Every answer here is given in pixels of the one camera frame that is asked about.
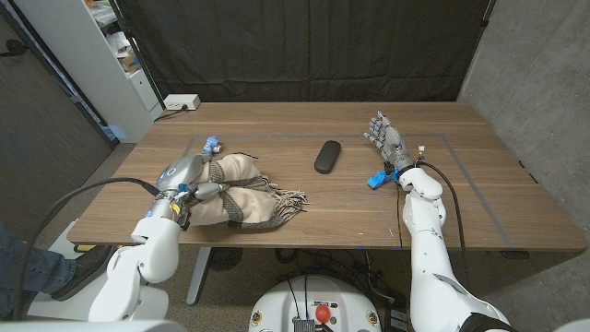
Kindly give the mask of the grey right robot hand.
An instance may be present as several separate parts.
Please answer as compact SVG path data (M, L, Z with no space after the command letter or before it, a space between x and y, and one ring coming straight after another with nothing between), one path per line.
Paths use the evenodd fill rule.
M381 110L371 119L369 129L363 135L377 147L383 159L399 171L414 166L415 161L409 155L404 138Z

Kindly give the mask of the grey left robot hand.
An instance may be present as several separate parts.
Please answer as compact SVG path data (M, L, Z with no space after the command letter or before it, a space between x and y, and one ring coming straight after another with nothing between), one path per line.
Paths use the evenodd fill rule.
M227 184L197 179L210 161L209 155L197 154L172 162L156 182L158 193L145 217L170 219L185 231L190 225L190 208L229 188Z

